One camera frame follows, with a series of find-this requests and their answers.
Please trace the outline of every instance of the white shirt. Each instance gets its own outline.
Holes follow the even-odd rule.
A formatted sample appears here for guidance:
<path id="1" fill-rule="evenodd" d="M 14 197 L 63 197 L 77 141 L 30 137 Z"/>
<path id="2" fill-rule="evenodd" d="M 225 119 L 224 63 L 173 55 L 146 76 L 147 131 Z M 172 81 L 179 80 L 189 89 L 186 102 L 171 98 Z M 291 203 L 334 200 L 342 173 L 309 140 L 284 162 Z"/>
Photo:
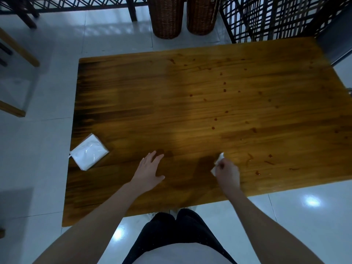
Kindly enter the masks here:
<path id="1" fill-rule="evenodd" d="M 171 244 L 145 252 L 133 264 L 231 264 L 218 251 L 198 243 Z"/>

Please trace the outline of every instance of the black pants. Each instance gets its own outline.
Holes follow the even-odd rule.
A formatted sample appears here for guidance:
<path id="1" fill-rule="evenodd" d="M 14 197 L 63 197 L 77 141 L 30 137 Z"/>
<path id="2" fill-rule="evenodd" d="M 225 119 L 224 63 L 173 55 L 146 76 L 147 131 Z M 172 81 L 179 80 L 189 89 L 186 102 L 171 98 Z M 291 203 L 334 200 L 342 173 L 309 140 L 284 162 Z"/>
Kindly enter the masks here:
<path id="1" fill-rule="evenodd" d="M 177 219 L 167 213 L 158 213 L 139 234 L 122 264 L 132 264 L 144 252 L 176 243 L 199 243 L 218 251 L 233 264 L 236 262 L 223 249 L 202 218 L 194 211 L 183 208 Z"/>

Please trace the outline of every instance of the lattice panel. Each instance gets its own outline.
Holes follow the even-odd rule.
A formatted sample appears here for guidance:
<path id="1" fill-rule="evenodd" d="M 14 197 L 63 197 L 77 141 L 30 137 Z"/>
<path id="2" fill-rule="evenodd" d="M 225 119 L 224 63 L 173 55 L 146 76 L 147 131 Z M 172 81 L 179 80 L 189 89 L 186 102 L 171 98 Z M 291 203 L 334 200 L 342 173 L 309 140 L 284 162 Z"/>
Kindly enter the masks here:
<path id="1" fill-rule="evenodd" d="M 133 0 L 146 5 L 146 0 Z M 126 0 L 31 0 L 39 13 L 127 7 Z M 12 14 L 6 2 L 0 2 L 0 14 Z"/>
<path id="2" fill-rule="evenodd" d="M 293 37 L 302 32 L 327 0 L 224 0 L 223 12 L 237 43 Z M 341 4 L 322 31 L 351 0 Z"/>

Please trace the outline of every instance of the person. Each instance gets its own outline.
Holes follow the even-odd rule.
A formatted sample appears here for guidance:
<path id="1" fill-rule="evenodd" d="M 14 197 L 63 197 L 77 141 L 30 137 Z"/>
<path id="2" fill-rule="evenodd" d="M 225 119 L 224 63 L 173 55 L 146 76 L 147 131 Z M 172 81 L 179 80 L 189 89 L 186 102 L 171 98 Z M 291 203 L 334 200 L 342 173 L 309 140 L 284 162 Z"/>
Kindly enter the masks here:
<path id="1" fill-rule="evenodd" d="M 158 185 L 155 173 L 164 155 L 141 160 L 130 182 L 51 244 L 34 264 L 96 264 L 134 200 Z M 323 262 L 286 229 L 258 209 L 241 191 L 238 168 L 228 159 L 216 166 L 216 179 L 233 205 L 261 264 Z M 157 213 L 148 222 L 123 264 L 236 263 L 194 211 L 181 209 L 175 219 Z"/>

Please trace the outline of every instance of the right arm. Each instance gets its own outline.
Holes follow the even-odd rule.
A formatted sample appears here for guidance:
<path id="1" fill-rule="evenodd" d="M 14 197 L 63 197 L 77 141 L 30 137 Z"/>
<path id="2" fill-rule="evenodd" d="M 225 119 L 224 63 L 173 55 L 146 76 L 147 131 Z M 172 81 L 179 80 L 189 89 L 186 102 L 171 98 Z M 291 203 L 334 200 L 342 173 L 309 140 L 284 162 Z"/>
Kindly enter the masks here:
<path id="1" fill-rule="evenodd" d="M 258 209 L 241 191 L 238 168 L 224 158 L 218 183 L 233 205 L 261 264 L 324 264 L 308 247 Z"/>

